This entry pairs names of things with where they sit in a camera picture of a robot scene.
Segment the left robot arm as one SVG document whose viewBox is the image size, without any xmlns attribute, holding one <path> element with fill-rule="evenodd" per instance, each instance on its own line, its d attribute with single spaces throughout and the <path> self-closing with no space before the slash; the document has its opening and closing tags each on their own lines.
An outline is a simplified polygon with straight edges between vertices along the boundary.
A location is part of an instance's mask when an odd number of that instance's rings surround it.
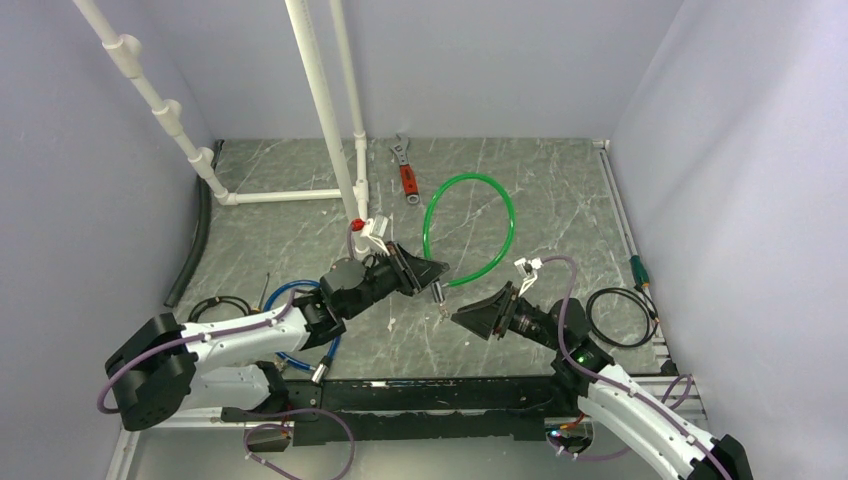
<svg viewBox="0 0 848 480">
<path fill-rule="evenodd" d="M 235 408 L 264 420 L 290 405 L 290 391 L 264 356 L 331 343 L 353 319 L 384 298 L 413 297 L 436 283 L 448 263 L 389 242 L 369 260 L 336 261 L 311 288 L 294 291 L 266 312 L 213 323 L 179 323 L 171 313 L 148 320 L 106 361 L 97 395 L 102 414 L 127 431 L 151 428 L 174 414 Z"/>
</svg>

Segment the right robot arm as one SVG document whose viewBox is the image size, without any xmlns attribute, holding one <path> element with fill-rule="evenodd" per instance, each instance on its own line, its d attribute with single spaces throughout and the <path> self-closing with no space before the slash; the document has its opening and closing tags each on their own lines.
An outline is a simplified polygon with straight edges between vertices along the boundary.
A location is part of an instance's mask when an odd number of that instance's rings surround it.
<svg viewBox="0 0 848 480">
<path fill-rule="evenodd" d="M 575 298 L 549 310 L 531 304 L 512 283 L 459 308 L 454 323 L 489 340 L 514 333 L 555 351 L 551 401 L 557 411 L 588 415 L 614 433 L 664 479 L 750 479 L 744 446 L 694 425 L 635 381 L 589 336 Z"/>
</svg>

